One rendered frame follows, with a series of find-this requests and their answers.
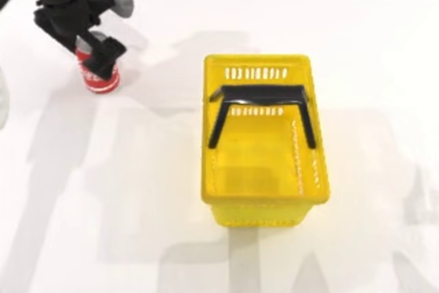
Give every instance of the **red can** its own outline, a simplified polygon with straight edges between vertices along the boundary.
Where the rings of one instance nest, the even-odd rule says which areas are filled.
[[[106,36],[101,32],[92,33],[100,41],[103,41],[106,38]],[[78,61],[80,63],[82,77],[84,79],[87,89],[98,94],[109,93],[115,90],[119,86],[121,81],[117,65],[114,65],[112,69],[112,76],[110,80],[103,80],[99,78],[83,65],[84,61],[90,57],[91,51],[92,47],[81,38],[79,38],[78,42],[76,43],[76,57],[78,58]]]

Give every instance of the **white background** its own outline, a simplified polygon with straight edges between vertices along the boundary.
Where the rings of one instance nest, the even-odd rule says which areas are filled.
[[[0,292],[439,292],[439,0],[135,0],[96,96],[0,16]],[[202,61],[311,58],[332,197],[293,229],[227,230],[200,200]]]

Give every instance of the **black handle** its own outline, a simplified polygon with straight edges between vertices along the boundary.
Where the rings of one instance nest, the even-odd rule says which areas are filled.
[[[223,85],[210,96],[209,101],[215,102],[221,96],[223,96],[222,103],[209,139],[210,149],[215,149],[220,140],[228,109],[232,104],[297,105],[302,117],[308,147],[310,149],[316,148],[316,138],[307,106],[307,94],[303,85]]]

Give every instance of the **yellow plastic shopping basket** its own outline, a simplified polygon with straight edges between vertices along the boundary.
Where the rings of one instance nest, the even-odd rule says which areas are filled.
[[[329,198],[306,56],[205,60],[202,197],[224,226],[293,226]]]

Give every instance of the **hand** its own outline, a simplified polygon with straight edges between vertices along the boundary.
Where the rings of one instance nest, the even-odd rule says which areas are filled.
[[[9,114],[9,92],[3,72],[0,69],[0,129],[2,129]]]

